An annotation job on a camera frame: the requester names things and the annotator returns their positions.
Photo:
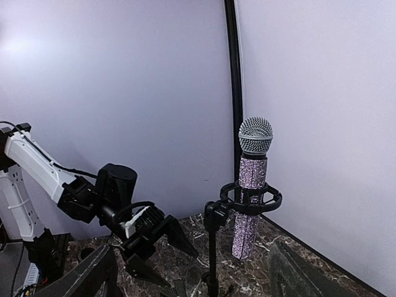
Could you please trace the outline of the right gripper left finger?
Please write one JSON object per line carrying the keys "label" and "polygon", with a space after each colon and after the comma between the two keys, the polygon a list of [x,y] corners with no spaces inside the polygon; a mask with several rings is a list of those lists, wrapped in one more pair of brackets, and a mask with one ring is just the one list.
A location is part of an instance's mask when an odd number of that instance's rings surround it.
{"label": "right gripper left finger", "polygon": [[40,290],[40,296],[123,296],[113,249],[102,244],[77,267]]}

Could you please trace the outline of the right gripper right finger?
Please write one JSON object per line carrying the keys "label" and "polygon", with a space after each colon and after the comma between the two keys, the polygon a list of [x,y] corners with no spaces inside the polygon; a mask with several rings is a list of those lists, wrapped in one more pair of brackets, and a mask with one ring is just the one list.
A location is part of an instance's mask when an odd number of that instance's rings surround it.
{"label": "right gripper right finger", "polygon": [[268,254],[272,296],[380,296],[381,294],[318,253],[284,240]]}

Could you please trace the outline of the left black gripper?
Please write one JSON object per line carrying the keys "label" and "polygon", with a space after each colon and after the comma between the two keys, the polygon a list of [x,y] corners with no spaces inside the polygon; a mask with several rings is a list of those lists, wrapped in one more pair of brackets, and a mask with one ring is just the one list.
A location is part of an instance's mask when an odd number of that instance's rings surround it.
{"label": "left black gripper", "polygon": [[198,257],[199,253],[187,238],[179,221],[172,215],[165,215],[152,202],[136,202],[116,210],[111,223],[118,228],[115,232],[121,240],[118,247],[126,260],[126,271],[132,277],[161,287],[170,287],[154,269],[140,257],[150,257],[156,252],[155,243],[163,236],[168,244],[186,255]]}

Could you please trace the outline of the black tripod shock-mount stand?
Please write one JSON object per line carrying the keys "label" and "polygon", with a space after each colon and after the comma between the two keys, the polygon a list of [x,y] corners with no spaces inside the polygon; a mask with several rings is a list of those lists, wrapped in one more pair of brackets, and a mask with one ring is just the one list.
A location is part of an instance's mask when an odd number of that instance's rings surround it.
{"label": "black tripod shock-mount stand", "polygon": [[201,276],[201,280],[207,285],[209,296],[219,295],[216,234],[221,227],[226,225],[229,211],[234,210],[244,215],[259,216],[262,213],[278,209],[282,200],[281,192],[267,183],[259,189],[247,189],[235,181],[220,189],[218,201],[208,202],[205,205],[204,227],[209,235],[209,271]]}

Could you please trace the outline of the rhinestone silver-head microphone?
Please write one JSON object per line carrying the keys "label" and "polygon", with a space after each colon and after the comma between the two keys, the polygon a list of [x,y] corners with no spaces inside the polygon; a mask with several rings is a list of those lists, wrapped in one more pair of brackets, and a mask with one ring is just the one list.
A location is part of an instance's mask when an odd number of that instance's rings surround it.
{"label": "rhinestone silver-head microphone", "polygon": [[[246,118],[239,128],[239,144],[242,155],[239,163],[239,185],[245,189],[260,189],[267,174],[266,154],[273,139],[273,130],[263,117]],[[246,261],[250,258],[259,217],[237,213],[233,235],[232,255]]]}

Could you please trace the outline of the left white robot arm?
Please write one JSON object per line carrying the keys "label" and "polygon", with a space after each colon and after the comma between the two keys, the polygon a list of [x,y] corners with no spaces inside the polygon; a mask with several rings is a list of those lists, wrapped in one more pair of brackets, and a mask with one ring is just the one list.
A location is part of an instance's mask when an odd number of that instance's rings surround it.
{"label": "left white robot arm", "polygon": [[160,286],[168,282],[146,261],[154,244],[166,237],[183,253],[197,257],[179,221],[165,215],[153,202],[133,202],[137,173],[113,163],[98,173],[66,168],[53,160],[31,137],[28,123],[1,123],[1,190],[19,228],[29,261],[48,283],[61,278],[53,256],[54,238],[40,220],[29,197],[24,173],[30,175],[56,206],[73,220],[90,223],[94,218],[121,240],[119,252],[129,275]]}

